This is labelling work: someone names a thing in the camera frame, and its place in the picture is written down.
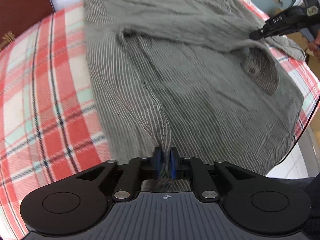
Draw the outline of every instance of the silver pivot screw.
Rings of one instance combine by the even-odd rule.
[[[205,198],[215,198],[218,196],[218,193],[213,190],[207,190],[202,193],[202,196]]]
[[[125,199],[130,196],[130,193],[127,191],[118,191],[115,193],[115,198],[117,199]]]

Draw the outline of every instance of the human finger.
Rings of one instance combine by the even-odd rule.
[[[311,50],[311,51],[317,51],[318,50],[318,46],[313,43],[313,42],[309,42],[308,43],[308,48]]]
[[[317,50],[317,51],[313,52],[313,55],[314,55],[316,58],[320,59],[320,50]]]
[[[315,44],[320,45],[320,30],[317,31],[317,37],[315,39]]]

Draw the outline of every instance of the red plaid fabric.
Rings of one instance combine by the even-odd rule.
[[[267,16],[241,0],[260,17]],[[22,199],[36,188],[110,158],[92,97],[78,4],[44,19],[0,53],[0,236],[28,232]],[[320,95],[303,62],[270,48],[303,93],[296,138]]]

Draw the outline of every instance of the floor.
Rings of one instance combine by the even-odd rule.
[[[275,166],[267,177],[282,179],[302,179],[308,178],[308,171],[305,165],[302,152],[297,143],[286,159]]]

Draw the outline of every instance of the clothing fold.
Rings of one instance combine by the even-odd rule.
[[[268,46],[303,60],[238,0],[84,0],[94,98],[114,159],[172,146],[266,174],[288,152],[303,96]]]

